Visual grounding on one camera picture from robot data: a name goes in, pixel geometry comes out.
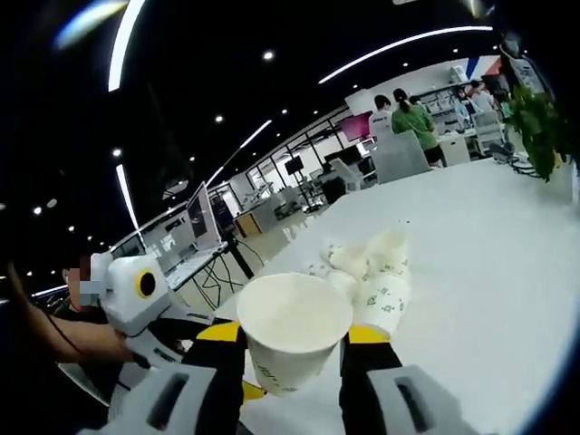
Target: white wall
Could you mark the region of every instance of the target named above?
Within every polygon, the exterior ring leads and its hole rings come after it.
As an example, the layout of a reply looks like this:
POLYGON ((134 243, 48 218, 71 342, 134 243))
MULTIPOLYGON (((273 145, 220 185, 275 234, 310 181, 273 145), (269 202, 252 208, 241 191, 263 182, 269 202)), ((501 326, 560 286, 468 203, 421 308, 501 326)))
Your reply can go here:
MULTIPOLYGON (((470 80, 480 79, 488 69, 498 60, 499 56, 480 56, 475 70, 469 77, 470 80)), ((395 77, 373 86, 371 89, 361 89, 358 92, 345 98, 346 104, 351 109, 353 115, 375 111, 374 96, 377 94, 386 95, 394 104, 392 92, 397 88, 402 88, 409 95, 441 88, 450 84, 450 69, 453 66, 461 66, 463 71, 467 71, 469 59, 457 59, 426 66, 416 71, 407 72, 404 75, 395 77)))

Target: computer monitor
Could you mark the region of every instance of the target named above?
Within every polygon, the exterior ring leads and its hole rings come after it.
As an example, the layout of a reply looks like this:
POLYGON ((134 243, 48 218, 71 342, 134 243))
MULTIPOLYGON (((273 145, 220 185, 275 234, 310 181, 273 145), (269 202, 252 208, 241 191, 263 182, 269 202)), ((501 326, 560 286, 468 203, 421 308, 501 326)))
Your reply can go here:
POLYGON ((221 244, 221 236, 209 203, 206 183, 201 183, 196 193, 186 206, 191 226, 196 238, 196 245, 201 248, 217 247, 221 244))
POLYGON ((369 118, 371 118, 371 115, 372 111, 367 111, 341 121, 341 130, 348 141, 369 136, 369 118))
POLYGON ((293 159, 287 161, 285 163, 285 166, 288 175, 292 175, 295 172, 298 172, 300 169, 303 169, 305 165, 303 164, 302 159, 300 159, 300 157, 294 157, 293 159))
POLYGON ((357 164, 362 158, 363 156, 361 156, 361 152, 356 148, 356 145, 352 145, 352 147, 324 156, 324 160, 326 160, 327 163, 330 163, 334 159, 340 159, 347 166, 357 164))

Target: potted plant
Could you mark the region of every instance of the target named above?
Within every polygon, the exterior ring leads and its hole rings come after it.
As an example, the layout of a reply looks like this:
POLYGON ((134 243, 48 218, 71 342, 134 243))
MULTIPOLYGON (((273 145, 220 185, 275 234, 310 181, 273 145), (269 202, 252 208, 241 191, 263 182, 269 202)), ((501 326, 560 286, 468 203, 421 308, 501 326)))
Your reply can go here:
POLYGON ((509 109, 511 116, 506 123, 521 135, 539 177, 546 183, 553 179, 554 184, 563 184, 568 196, 568 190, 572 193, 572 173, 577 174, 580 147, 574 143, 566 119, 546 93, 532 93, 526 86, 514 89, 509 109))

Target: desk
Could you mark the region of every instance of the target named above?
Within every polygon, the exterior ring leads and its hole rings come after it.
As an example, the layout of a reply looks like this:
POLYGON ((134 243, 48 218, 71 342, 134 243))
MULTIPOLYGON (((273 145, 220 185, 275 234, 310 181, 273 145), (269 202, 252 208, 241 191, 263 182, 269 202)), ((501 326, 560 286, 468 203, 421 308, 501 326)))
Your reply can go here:
POLYGON ((252 205, 248 210, 243 211, 236 217, 236 227, 242 237, 250 237, 260 233, 266 233, 278 225, 275 209, 280 206, 280 201, 276 196, 260 201, 252 205))
MULTIPOLYGON (((385 227, 410 237, 413 296, 392 347, 460 401, 480 433, 515 434, 540 411, 575 339, 580 225, 538 180, 491 159, 436 170, 338 199, 264 267, 302 271, 330 240, 385 227)), ((236 317, 232 297, 217 314, 236 317)), ((249 402, 256 435, 341 434, 338 352, 297 393, 249 402)))

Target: window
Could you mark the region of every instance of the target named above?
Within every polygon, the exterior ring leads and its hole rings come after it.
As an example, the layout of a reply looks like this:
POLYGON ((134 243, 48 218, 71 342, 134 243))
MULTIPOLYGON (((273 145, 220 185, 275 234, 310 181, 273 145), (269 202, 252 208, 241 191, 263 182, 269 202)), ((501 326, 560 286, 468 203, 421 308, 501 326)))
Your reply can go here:
POLYGON ((274 167, 274 163, 272 163, 271 159, 266 159, 266 160, 262 161, 258 165, 258 167, 262 171, 262 175, 264 175, 264 179, 266 180, 266 183, 272 183, 272 190, 275 193, 279 192, 280 190, 282 190, 285 187, 284 182, 282 181, 282 179, 278 175, 278 172, 276 171, 276 168, 274 167))
POLYGON ((280 172, 280 175, 282 175, 286 185, 292 188, 297 188, 299 178, 295 175, 288 175, 288 171, 286 170, 285 166, 285 164, 292 158, 290 157, 288 150, 286 148, 282 148, 275 152, 272 157, 274 159, 275 166, 278 168, 278 171, 280 172))

